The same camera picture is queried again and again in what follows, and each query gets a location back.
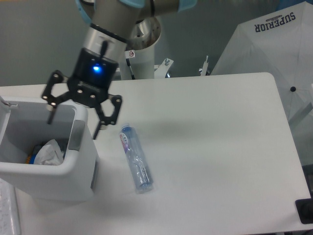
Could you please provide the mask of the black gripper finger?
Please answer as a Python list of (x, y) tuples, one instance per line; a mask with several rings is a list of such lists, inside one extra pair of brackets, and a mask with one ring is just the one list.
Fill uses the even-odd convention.
[[(106, 100), (110, 100), (111, 104), (114, 107), (114, 110), (113, 110), (111, 116), (105, 116), (105, 113), (102, 109), (102, 103)], [(98, 133), (102, 127), (108, 126), (108, 125), (116, 125), (121, 105), (122, 105), (122, 96), (121, 95), (108, 94), (106, 99), (100, 99), (99, 101), (98, 100), (96, 101), (94, 109), (95, 109), (95, 111), (99, 117), (99, 122), (98, 122), (98, 124), (95, 128), (94, 134), (93, 134), (94, 140), (96, 140)]]
[(47, 102), (48, 110), (50, 111), (50, 115), (47, 120), (48, 124), (53, 122), (58, 105), (70, 99), (70, 91), (67, 91), (57, 97), (52, 95), (52, 88), (54, 85), (61, 84), (66, 80), (67, 77), (64, 76), (59, 70), (53, 71), (41, 94), (41, 98)]

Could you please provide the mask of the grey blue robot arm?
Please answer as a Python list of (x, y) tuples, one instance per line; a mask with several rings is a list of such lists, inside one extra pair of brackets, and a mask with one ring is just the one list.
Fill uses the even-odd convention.
[(54, 71), (41, 98), (50, 107), (47, 123), (53, 122), (57, 107), (68, 100), (94, 108), (99, 130), (115, 125), (122, 105), (120, 95), (109, 93), (112, 78), (127, 48), (136, 23), (146, 18), (190, 9), (195, 0), (94, 0), (77, 1), (90, 17), (89, 29), (70, 77)]

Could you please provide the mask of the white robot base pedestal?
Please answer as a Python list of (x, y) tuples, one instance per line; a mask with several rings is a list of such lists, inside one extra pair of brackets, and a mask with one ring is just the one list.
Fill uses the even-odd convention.
[(154, 78), (155, 45), (160, 35), (161, 26), (156, 17), (137, 22), (119, 62), (122, 80)]

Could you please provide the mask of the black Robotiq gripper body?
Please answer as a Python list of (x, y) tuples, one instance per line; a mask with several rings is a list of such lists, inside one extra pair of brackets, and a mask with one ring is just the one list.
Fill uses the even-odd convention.
[(90, 108), (100, 105), (108, 99), (117, 67), (117, 62), (81, 49), (73, 74), (67, 81), (69, 98)]

